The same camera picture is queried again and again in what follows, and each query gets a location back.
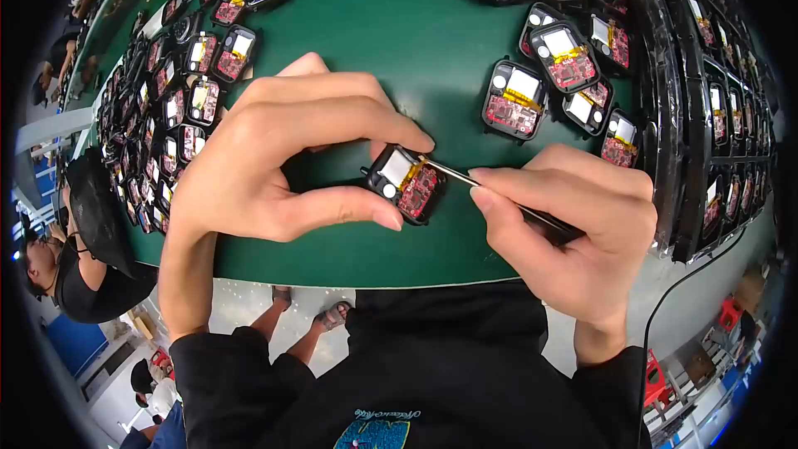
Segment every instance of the black sleeve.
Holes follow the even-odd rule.
[[[271,366],[268,342],[253,328],[183,336],[169,354],[191,449],[253,447],[296,397],[275,375],[278,361],[293,358]]]
[[[635,447],[640,425],[640,386],[645,353],[627,347],[604,364],[580,368],[571,389],[609,447]],[[648,429],[640,432],[640,447],[651,447]]]

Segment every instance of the cardboard box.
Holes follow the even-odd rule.
[[[762,274],[759,271],[746,271],[734,292],[734,300],[753,316],[763,291],[764,277]]]

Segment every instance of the finger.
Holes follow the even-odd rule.
[[[526,224],[512,201],[484,187],[471,188],[471,198],[488,225],[488,244],[525,278],[546,280],[564,263],[563,252]]]
[[[550,144],[524,165],[524,170],[562,170],[593,184],[649,201],[653,196],[651,178],[642,170],[613,165],[605,159],[565,144]]]
[[[322,73],[330,73],[330,69],[324,64],[324,59],[315,52],[308,52],[283,68],[275,76],[320,75]]]
[[[339,186],[315,190],[280,200],[275,215],[283,232],[275,241],[291,241],[325,225],[345,222],[376,222],[401,230],[399,210],[374,193],[360,187]]]
[[[657,211],[651,201],[619,195],[562,170],[474,169],[470,174],[499,195],[580,228],[603,249],[623,251],[643,240],[647,248],[653,238]]]
[[[253,80],[231,108],[256,103],[298,103],[350,95],[364,95],[394,109],[377,78],[370,73],[325,73],[263,77]]]
[[[382,143],[401,144],[410,150],[429,153],[435,143],[413,120],[386,108],[372,98],[356,96],[324,99],[308,103],[253,107],[248,118],[268,126],[274,133],[273,151],[292,156],[313,146],[346,143],[367,138]],[[260,113],[268,111],[271,122],[293,120],[292,125],[275,126],[263,122]]]

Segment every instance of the red plastic stool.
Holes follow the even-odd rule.
[[[665,375],[660,368],[657,358],[649,348],[648,364],[645,366],[645,398],[643,405],[653,404],[657,397],[666,389]]]
[[[726,331],[732,331],[742,315],[743,307],[741,307],[733,297],[727,296],[721,306],[721,316],[718,318],[717,322],[721,324]]]

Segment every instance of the foot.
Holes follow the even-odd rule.
[[[281,308],[283,312],[291,306],[291,286],[272,286],[271,304]]]
[[[349,302],[340,301],[314,317],[313,325],[324,333],[346,323],[346,314],[352,308]]]

